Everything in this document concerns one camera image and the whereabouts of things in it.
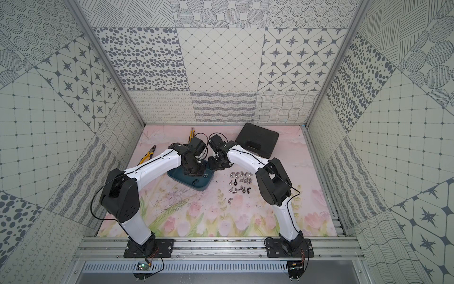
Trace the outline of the teal plastic storage box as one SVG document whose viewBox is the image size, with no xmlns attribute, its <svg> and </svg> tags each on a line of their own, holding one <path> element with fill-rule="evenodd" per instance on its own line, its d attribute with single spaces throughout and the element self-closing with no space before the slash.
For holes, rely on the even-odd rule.
<svg viewBox="0 0 454 284">
<path fill-rule="evenodd" d="M 202 176 L 189 176 L 183 173 L 183 168 L 179 166 L 178 168 L 169 170 L 167 176 L 172 180 L 181 183 L 189 188 L 192 188 L 196 191 L 204 191 L 207 189 L 214 177 L 214 171 L 209 167 L 209 164 L 206 160 L 202 162 L 205 165 L 205 170 Z"/>
</svg>

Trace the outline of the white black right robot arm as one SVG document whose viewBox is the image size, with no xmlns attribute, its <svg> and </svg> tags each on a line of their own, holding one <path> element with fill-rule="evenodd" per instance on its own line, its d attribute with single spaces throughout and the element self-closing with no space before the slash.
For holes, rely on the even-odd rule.
<svg viewBox="0 0 454 284">
<path fill-rule="evenodd" d="M 223 141 L 218 134 L 210 137 L 208 144 L 214 152 L 208 159 L 212 170 L 225 170 L 236 164 L 255 175 L 262 198 L 273 207 L 283 250 L 287 254 L 294 253 L 305 238 L 291 206 L 292 182 L 280 160 L 257 156 L 233 141 Z"/>
</svg>

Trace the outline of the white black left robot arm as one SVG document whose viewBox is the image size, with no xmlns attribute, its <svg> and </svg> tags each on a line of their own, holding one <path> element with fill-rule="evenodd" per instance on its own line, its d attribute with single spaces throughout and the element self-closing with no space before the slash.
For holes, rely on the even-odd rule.
<svg viewBox="0 0 454 284">
<path fill-rule="evenodd" d="M 168 171 L 176 172 L 178 182 L 205 190 L 213 176 L 203 157 L 208 153 L 205 141 L 194 137 L 188 143 L 173 143 L 162 154 L 133 168 L 113 169 L 98 192 L 99 203 L 113 215 L 127 233 L 129 248 L 143 256 L 154 253 L 158 247 L 155 234 L 146 226 L 140 214 L 140 191 Z"/>
</svg>

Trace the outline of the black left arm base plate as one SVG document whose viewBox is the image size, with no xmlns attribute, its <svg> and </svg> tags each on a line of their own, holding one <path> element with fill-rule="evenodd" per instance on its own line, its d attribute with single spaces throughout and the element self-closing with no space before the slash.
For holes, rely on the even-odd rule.
<svg viewBox="0 0 454 284">
<path fill-rule="evenodd" d="M 157 239 L 154 233 L 144 244 L 136 243 L 131 237 L 128 238 L 127 247 L 124 252 L 124 258 L 171 258 L 175 239 Z"/>
</svg>

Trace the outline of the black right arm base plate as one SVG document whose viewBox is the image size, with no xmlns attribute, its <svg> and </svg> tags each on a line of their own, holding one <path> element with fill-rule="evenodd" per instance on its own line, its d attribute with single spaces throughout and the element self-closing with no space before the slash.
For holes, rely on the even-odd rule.
<svg viewBox="0 0 454 284">
<path fill-rule="evenodd" d="M 292 241 L 286 240 L 279 235 L 278 239 L 267 237 L 264 240 L 268 258 L 280 257 L 314 257 L 312 242 L 304 238 L 302 231 L 299 231 L 296 238 Z"/>
</svg>

